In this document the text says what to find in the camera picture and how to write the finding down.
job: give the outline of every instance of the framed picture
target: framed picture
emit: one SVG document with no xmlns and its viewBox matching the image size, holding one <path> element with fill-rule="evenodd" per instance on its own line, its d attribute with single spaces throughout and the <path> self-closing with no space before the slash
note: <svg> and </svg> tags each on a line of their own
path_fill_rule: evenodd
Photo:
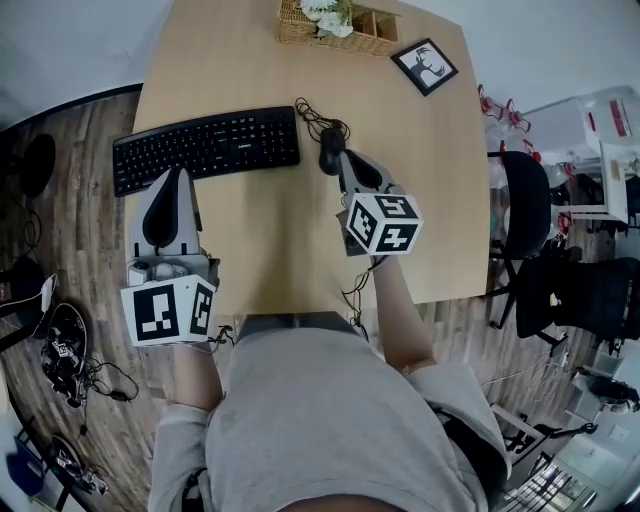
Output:
<svg viewBox="0 0 640 512">
<path fill-rule="evenodd" d="M 423 96 L 458 74 L 455 66 L 431 39 L 420 41 L 392 55 L 391 60 L 420 89 Z"/>
</svg>

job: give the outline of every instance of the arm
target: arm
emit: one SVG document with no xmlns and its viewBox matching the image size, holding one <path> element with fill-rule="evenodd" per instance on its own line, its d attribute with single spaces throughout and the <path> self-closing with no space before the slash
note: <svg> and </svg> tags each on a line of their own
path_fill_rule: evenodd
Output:
<svg viewBox="0 0 640 512">
<path fill-rule="evenodd" d="M 222 383 L 208 343 L 173 347 L 175 402 L 213 411 L 222 401 Z"/>
<path fill-rule="evenodd" d="M 150 512 L 179 508 L 189 477 L 206 467 L 209 414 L 222 400 L 222 384 L 207 343 L 173 347 L 175 395 L 156 428 Z"/>
<path fill-rule="evenodd" d="M 436 364 L 427 328 L 416 310 L 400 263 L 389 256 L 373 271 L 380 341 L 387 363 L 409 371 Z"/>
</svg>

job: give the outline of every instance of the white flower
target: white flower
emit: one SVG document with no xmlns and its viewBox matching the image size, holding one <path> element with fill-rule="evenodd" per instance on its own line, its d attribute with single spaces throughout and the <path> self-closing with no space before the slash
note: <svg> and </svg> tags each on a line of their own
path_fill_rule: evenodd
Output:
<svg viewBox="0 0 640 512">
<path fill-rule="evenodd" d="M 305 8 L 309 10 L 326 10 L 329 7 L 336 5 L 337 0 L 300 0 L 300 7 L 304 11 Z"/>
<path fill-rule="evenodd" d="M 353 27 L 347 25 L 347 21 L 342 21 L 337 12 L 325 12 L 318 22 L 318 28 L 331 32 L 338 37 L 347 37 L 353 32 Z"/>
<path fill-rule="evenodd" d="M 302 12 L 311 21 L 318 21 L 320 18 L 322 18 L 322 15 L 325 11 L 317 11 L 315 9 L 310 9 L 309 7 L 303 7 Z"/>
</svg>

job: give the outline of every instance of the wire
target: wire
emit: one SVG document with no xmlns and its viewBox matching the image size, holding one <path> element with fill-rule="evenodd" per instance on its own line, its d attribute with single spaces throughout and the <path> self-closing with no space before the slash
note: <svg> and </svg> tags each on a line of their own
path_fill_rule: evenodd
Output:
<svg viewBox="0 0 640 512">
<path fill-rule="evenodd" d="M 498 377 L 496 379 L 492 379 L 489 380 L 483 384 L 480 385 L 481 388 L 488 386 L 489 384 L 495 384 L 496 382 L 501 382 L 503 380 L 508 380 L 508 379 L 512 379 L 514 377 L 518 377 L 519 375 L 523 375 L 533 369 L 535 369 L 540 362 L 543 359 L 546 359 L 550 356 L 550 351 L 549 353 L 543 354 L 542 356 L 540 356 L 535 363 L 533 363 L 531 366 L 525 368 L 524 370 L 520 370 L 518 372 L 512 373 L 510 375 L 505 375 L 503 377 Z M 552 369 L 553 371 L 551 374 L 546 375 L 547 371 Z M 529 381 L 529 385 L 527 386 L 527 395 L 529 395 L 529 393 L 533 393 L 533 401 L 535 403 L 538 402 L 542 402 L 544 400 L 546 400 L 547 398 L 549 398 L 553 393 L 555 393 L 556 389 L 557 389 L 557 385 L 558 385 L 558 381 L 560 379 L 558 379 L 558 374 L 560 375 L 560 378 L 562 378 L 564 375 L 562 375 L 563 372 L 560 372 L 561 370 L 561 366 L 558 363 L 546 363 L 543 366 L 541 366 L 540 368 L 538 368 L 534 374 L 531 376 L 531 380 Z M 544 393 L 541 397 L 538 397 L 537 394 L 540 391 L 540 389 L 545 389 L 545 391 L 547 391 L 546 393 Z"/>
<path fill-rule="evenodd" d="M 231 327 L 230 325 L 221 325 L 220 331 L 218 331 L 218 336 L 216 336 L 215 338 L 212 338 L 211 340 L 217 345 L 224 345 L 225 343 L 230 342 L 231 346 L 235 347 L 236 342 L 231 336 L 231 334 L 229 334 L 232 332 L 233 332 L 233 327 Z"/>
<path fill-rule="evenodd" d="M 524 370 L 520 370 L 519 372 L 516 373 L 512 373 L 511 375 L 505 375 L 504 377 L 498 377 L 497 379 L 492 379 L 492 380 L 488 380 L 487 382 L 485 382 L 484 384 L 481 384 L 480 387 L 483 388 L 485 386 L 488 386 L 489 384 L 495 384 L 496 382 L 500 382 L 503 380 L 507 380 L 507 379 L 511 379 L 513 377 L 517 377 L 518 375 L 522 375 L 523 373 L 527 373 L 530 370 L 533 370 L 536 366 L 538 366 L 538 364 L 540 363 L 540 361 L 542 361 L 543 359 L 548 358 L 550 355 L 550 352 L 547 354 L 543 354 L 542 356 L 540 356 L 535 363 L 533 363 L 531 366 L 525 368 Z"/>
<path fill-rule="evenodd" d="M 102 379 L 98 378 L 98 374 L 105 366 L 114 368 L 118 373 L 120 373 L 120 375 L 128 379 L 129 382 L 133 384 L 135 388 L 135 392 L 133 393 L 133 396 L 126 395 L 123 392 L 121 393 L 125 396 L 126 402 L 131 402 L 132 400 L 135 400 L 135 398 L 138 396 L 138 393 L 140 392 L 140 388 L 136 383 L 136 381 L 133 380 L 130 375 L 125 373 L 118 365 L 111 363 L 109 361 L 100 362 L 97 359 L 94 359 L 92 357 L 84 358 L 84 368 L 82 370 L 81 378 L 79 379 L 85 388 L 85 394 L 83 398 L 86 400 L 89 389 L 92 389 L 99 395 L 108 396 L 111 398 L 113 398 L 113 395 L 116 394 L 116 391 L 118 390 L 109 388 L 109 386 L 107 386 Z M 104 388 L 106 388 L 107 391 L 104 391 L 104 389 L 100 389 L 98 384 L 104 386 Z"/>
<path fill-rule="evenodd" d="M 353 327 L 359 327 L 362 331 L 362 335 L 364 339 L 369 341 L 369 333 L 367 329 L 362 325 L 362 290 L 367 286 L 367 282 L 369 281 L 369 275 L 371 272 L 380 268 L 380 266 L 389 259 L 389 256 L 383 256 L 378 261 L 375 260 L 373 264 L 365 270 L 362 274 L 358 274 L 354 281 L 354 288 L 349 292 L 340 292 L 342 294 L 342 298 L 347 303 L 347 305 L 351 308 L 353 312 L 353 317 L 349 321 L 349 323 Z M 353 295 L 353 301 L 350 301 L 348 296 Z"/>
<path fill-rule="evenodd" d="M 351 137 L 351 129 L 344 121 L 339 119 L 330 119 L 328 117 L 321 116 L 311 108 L 309 102 L 304 98 L 298 98 L 296 100 L 296 110 L 298 115 L 307 123 L 307 130 L 309 135 L 316 142 L 320 142 L 320 133 L 327 128 L 338 128 L 344 135 L 344 140 L 349 140 Z"/>
</svg>

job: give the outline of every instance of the wooden floor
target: wooden floor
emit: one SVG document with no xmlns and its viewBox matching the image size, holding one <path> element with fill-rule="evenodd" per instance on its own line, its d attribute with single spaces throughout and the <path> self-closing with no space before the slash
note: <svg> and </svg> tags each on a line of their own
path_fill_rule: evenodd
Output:
<svg viewBox="0 0 640 512">
<path fill-rule="evenodd" d="M 86 464 L 100 464 L 108 472 L 110 493 L 87 498 L 92 509 L 105 511 L 146 509 L 155 426 L 166 397 L 172 394 L 171 352 L 130 346 L 118 293 L 125 286 L 124 201 L 113 197 L 111 143 L 131 132 L 137 102 L 138 93 L 123 94 L 23 127 L 16 154 L 22 154 L 36 134 L 53 135 L 57 146 L 53 177 L 43 195 L 33 202 L 26 202 L 19 194 L 15 178 L 9 178 L 0 192 L 0 267 L 10 268 L 26 250 L 22 239 L 26 213 L 12 203 L 8 196 L 12 193 L 42 218 L 42 240 L 33 255 L 46 273 L 58 274 L 59 295 L 79 303 L 86 312 L 90 355 L 116 363 L 140 386 L 139 396 L 129 404 L 91 394 L 89 431 L 75 443 Z M 500 204 L 495 193 L 492 199 Z M 613 243 L 606 237 L 589 235 L 578 226 L 572 228 L 570 241 L 584 249 L 586 259 L 597 260 L 612 255 Z M 493 283 L 499 276 L 494 264 L 489 267 Z M 513 318 L 502 331 L 487 327 L 489 318 L 499 318 L 503 305 L 504 299 L 485 302 L 473 298 L 422 304 L 419 309 L 435 341 L 438 359 L 467 361 L 480 382 L 525 370 L 538 362 L 536 368 L 483 389 L 490 401 L 509 410 L 562 423 L 566 420 L 562 410 L 568 400 L 568 374 L 550 375 L 553 367 L 544 366 L 547 346 L 534 338 L 518 339 Z M 374 319 L 375 312 L 365 313 L 375 342 Z M 235 323 L 233 318 L 217 321 Z M 12 317 L 0 322 L 0 334 L 10 332 L 12 322 L 16 322 Z M 569 329 L 569 336 L 571 365 L 589 360 L 593 336 L 577 329 Z M 2 354 L 8 385 L 20 412 L 25 417 L 35 416 L 35 429 L 43 438 L 59 432 L 75 441 L 83 423 L 82 412 L 69 408 L 51 390 L 40 369 L 43 343 L 26 340 Z M 230 350 L 225 345 L 216 353 L 223 376 Z M 542 377 L 549 385 L 536 386 Z M 108 369 L 105 379 L 116 388 L 127 384 Z"/>
</svg>

